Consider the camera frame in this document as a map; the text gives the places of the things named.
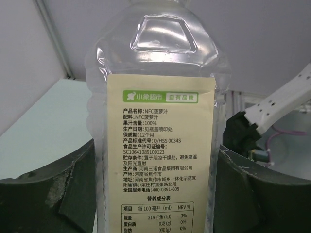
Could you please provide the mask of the square clear juice bottle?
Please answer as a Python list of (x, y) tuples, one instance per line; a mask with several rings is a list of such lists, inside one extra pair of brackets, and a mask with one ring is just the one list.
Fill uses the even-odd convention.
[(97, 231), (213, 232), (231, 70), (187, 1), (131, 1), (85, 68)]

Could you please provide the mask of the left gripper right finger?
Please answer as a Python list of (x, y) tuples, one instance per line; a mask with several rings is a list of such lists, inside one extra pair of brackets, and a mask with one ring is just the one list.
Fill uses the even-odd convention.
[(263, 167), (220, 146), (216, 233), (309, 233), (311, 182)]

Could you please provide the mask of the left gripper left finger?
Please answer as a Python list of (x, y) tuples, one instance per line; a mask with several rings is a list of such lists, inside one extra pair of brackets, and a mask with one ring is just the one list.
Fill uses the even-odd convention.
[(95, 150), (90, 140), (39, 169), (0, 181), (2, 233), (91, 233)]

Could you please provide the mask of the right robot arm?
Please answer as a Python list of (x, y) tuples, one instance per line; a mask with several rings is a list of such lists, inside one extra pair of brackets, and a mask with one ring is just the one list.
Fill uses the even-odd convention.
[(278, 120), (311, 99), (311, 65), (307, 64), (288, 83), (226, 122), (223, 145), (244, 157)]

